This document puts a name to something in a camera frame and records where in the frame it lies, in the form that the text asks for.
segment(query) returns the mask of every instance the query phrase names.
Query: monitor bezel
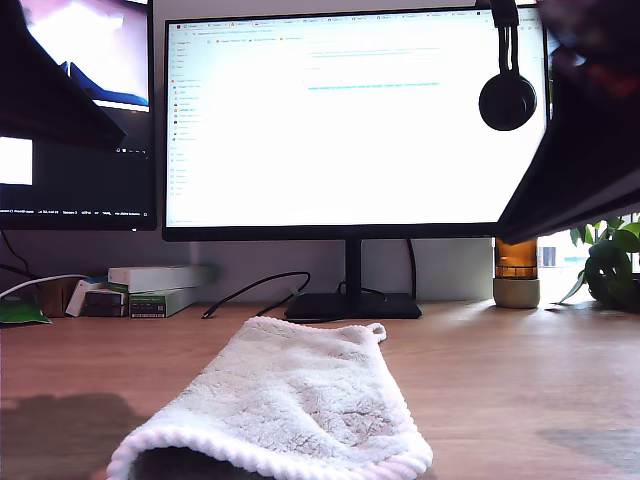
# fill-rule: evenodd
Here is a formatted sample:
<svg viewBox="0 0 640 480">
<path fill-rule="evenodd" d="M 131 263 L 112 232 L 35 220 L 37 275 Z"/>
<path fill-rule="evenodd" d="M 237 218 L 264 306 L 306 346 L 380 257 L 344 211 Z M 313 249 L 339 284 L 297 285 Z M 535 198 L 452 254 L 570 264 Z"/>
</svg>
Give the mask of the monitor bezel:
<svg viewBox="0 0 640 480">
<path fill-rule="evenodd" d="M 38 214 L 0 214 L 0 228 L 2 230 L 86 230 L 86 231 L 154 231 L 158 228 L 158 207 L 157 207 L 157 175 L 156 166 L 158 157 L 156 152 L 156 128 L 155 109 L 153 92 L 154 81 L 154 58 L 153 58 L 153 2 L 147 3 L 147 69 L 149 88 L 149 118 L 150 139 L 147 150 L 150 162 L 150 172 L 148 186 L 150 207 L 147 216 L 89 216 L 89 215 L 38 215 Z"/>
<path fill-rule="evenodd" d="M 537 8 L 537 4 L 520 5 L 518 9 Z M 425 7 L 413 9 L 385 9 L 341 12 L 314 12 L 256 16 L 206 17 L 165 21 L 164 31 L 164 117 L 162 119 L 162 238 L 167 242 L 192 241 L 258 241 L 258 240 L 348 240 L 398 238 L 486 238 L 496 236 L 497 222 L 485 223 L 423 223 L 397 225 L 286 225 L 286 226 L 227 226 L 227 227 L 168 227 L 167 226 L 167 135 L 168 124 L 168 66 L 169 26 L 182 23 L 216 21 L 280 20 L 289 18 L 336 17 L 348 15 L 386 15 L 397 13 L 452 12 L 490 10 L 489 6 Z M 545 58 L 545 108 L 547 124 L 550 118 L 549 68 L 547 32 L 542 28 Z M 215 181 L 211 183 L 215 191 Z"/>
</svg>

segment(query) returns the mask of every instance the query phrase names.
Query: amber glass bottle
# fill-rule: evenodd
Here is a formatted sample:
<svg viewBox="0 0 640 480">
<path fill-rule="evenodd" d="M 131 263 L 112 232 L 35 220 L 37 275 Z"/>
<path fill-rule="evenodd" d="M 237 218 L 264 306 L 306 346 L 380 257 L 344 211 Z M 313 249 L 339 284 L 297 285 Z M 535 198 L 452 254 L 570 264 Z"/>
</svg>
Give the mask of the amber glass bottle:
<svg viewBox="0 0 640 480">
<path fill-rule="evenodd" d="M 498 307 L 535 308 L 540 303 L 538 241 L 507 245 L 496 238 L 493 299 Z"/>
<path fill-rule="evenodd" d="M 534 280 L 538 278 L 538 240 L 507 245 L 496 238 L 496 278 Z"/>
</svg>

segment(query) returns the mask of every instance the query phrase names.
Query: black monitor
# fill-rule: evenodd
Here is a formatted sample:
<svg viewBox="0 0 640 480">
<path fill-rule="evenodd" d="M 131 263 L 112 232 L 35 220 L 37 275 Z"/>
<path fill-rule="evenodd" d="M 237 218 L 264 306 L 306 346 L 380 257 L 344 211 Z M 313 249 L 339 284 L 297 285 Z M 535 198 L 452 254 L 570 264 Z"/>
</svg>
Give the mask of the black monitor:
<svg viewBox="0 0 640 480">
<path fill-rule="evenodd" d="M 164 238 L 344 239 L 346 295 L 287 316 L 419 315 L 361 295 L 360 241 L 495 234 L 548 118 L 545 32 L 519 11 L 539 107 L 511 132 L 478 109 L 498 73 L 486 8 L 168 21 Z"/>
<path fill-rule="evenodd" d="M 113 151 L 0 137 L 0 228 L 154 230 L 151 3 L 21 3 L 32 36 L 127 136 Z"/>
</svg>

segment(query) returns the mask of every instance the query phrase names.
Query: headphones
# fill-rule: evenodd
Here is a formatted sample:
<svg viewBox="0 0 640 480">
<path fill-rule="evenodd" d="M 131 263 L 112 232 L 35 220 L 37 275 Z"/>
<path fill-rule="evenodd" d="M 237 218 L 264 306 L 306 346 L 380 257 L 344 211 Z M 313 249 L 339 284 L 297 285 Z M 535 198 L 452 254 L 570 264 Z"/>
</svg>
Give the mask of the headphones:
<svg viewBox="0 0 640 480">
<path fill-rule="evenodd" d="M 511 131 L 523 126 L 536 111 L 536 91 L 520 75 L 518 66 L 518 8 L 515 0 L 491 0 L 491 13 L 498 29 L 500 73 L 480 92 L 478 105 L 484 122 L 494 130 Z M 511 68 L 509 68 L 511 44 Z"/>
</svg>

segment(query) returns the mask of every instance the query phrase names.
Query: white towel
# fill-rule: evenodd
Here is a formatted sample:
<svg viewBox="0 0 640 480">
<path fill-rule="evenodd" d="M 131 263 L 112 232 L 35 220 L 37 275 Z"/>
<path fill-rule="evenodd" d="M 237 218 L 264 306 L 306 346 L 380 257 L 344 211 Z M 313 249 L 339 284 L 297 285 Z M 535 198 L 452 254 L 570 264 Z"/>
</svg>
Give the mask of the white towel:
<svg viewBox="0 0 640 480">
<path fill-rule="evenodd" d="M 124 439 L 109 479 L 415 479 L 433 453 L 384 363 L 385 338 L 378 323 L 248 320 Z"/>
</svg>

